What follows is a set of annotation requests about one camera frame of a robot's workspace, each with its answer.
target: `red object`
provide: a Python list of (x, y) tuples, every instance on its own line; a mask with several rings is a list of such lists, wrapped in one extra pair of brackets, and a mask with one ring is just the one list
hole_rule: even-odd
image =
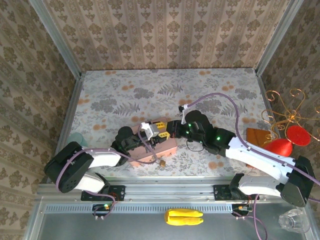
[(265, 150), (268, 150), (274, 154), (278, 154), (284, 157), (289, 157), (292, 153), (293, 146), (288, 139), (279, 138), (264, 147)]
[(309, 133), (303, 127), (297, 125), (289, 127), (286, 135), (293, 144), (298, 146), (307, 146), (311, 141)]

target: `clear plastic cup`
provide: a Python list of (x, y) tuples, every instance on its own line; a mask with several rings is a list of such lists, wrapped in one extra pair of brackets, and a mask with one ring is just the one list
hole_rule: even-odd
[(67, 138), (66, 142), (69, 144), (71, 142), (77, 142), (82, 147), (88, 147), (88, 143), (85, 140), (84, 136), (82, 136), (79, 132), (74, 132), (70, 134), (70, 136)]
[(279, 224), (282, 229), (300, 234), (306, 233), (310, 229), (306, 214), (299, 209), (292, 209), (280, 215)]

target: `pink box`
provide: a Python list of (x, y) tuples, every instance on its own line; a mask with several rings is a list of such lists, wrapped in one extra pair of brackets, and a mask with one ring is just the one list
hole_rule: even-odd
[[(151, 122), (152, 123), (154, 123), (154, 122), (166, 123), (167, 121), (168, 120), (166, 117), (161, 117), (156, 120), (152, 120)], [(133, 126), (131, 128), (134, 134), (137, 133), (138, 127), (139, 127), (139, 125)], [(160, 128), (160, 130), (159, 130), (160, 133), (163, 133), (165, 131), (166, 131), (165, 127)], [(168, 140), (157, 144), (154, 148), (154, 152), (158, 158), (171, 156), (172, 154), (175, 154), (177, 152), (177, 142), (174, 138), (169, 138)], [(134, 150), (130, 150), (129, 153), (133, 159), (137, 159), (137, 160), (140, 160), (143, 162), (151, 162), (153, 160), (153, 154), (151, 152), (146, 152), (146, 149), (144, 146), (140, 146)], [(134, 167), (138, 167), (141, 165), (140, 163), (135, 162), (135, 161), (130, 162), (130, 163)]]

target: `floral wall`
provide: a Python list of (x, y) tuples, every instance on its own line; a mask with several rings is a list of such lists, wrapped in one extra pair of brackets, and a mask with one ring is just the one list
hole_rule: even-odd
[(253, 68), (289, 0), (44, 0), (86, 70)]
[(75, 79), (27, 0), (0, 0), (0, 240), (20, 240)]
[[(306, 100), (298, 111), (302, 117), (320, 119), (320, 1), (305, 0), (291, 26), (262, 74), (265, 88), (279, 92), (284, 103), (296, 109), (301, 97), (292, 97), (290, 89), (298, 88), (306, 93)], [(283, 112), (281, 101), (275, 101), (272, 109)], [(313, 135), (320, 135), (320, 120), (299, 122)], [(295, 146), (293, 155), (307, 157), (315, 176), (320, 179), (320, 142), (311, 140), (306, 147)], [(320, 188), (314, 187), (312, 195), (320, 199)], [(313, 204), (320, 225), (320, 205)]]

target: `patterned tablecloth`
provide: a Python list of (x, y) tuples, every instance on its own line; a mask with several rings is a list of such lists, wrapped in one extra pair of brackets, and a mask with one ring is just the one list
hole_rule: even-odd
[[(265, 104), (251, 68), (118, 70), (86, 73), (71, 133), (81, 133), (90, 147), (108, 148), (120, 127), (160, 117), (178, 120), (178, 105), (214, 92), (227, 94), (236, 102), (244, 138), (247, 128), (268, 128), (261, 118)], [(207, 98), (193, 109), (205, 114), (214, 126), (235, 132), (235, 110), (227, 99)], [(133, 167), (126, 163), (94, 171), (107, 177), (261, 174), (237, 160), (206, 150), (193, 152), (201, 146), (189, 143), (189, 150), (185, 139), (177, 139), (177, 144), (177, 153), (165, 158), (166, 167), (157, 164)]]

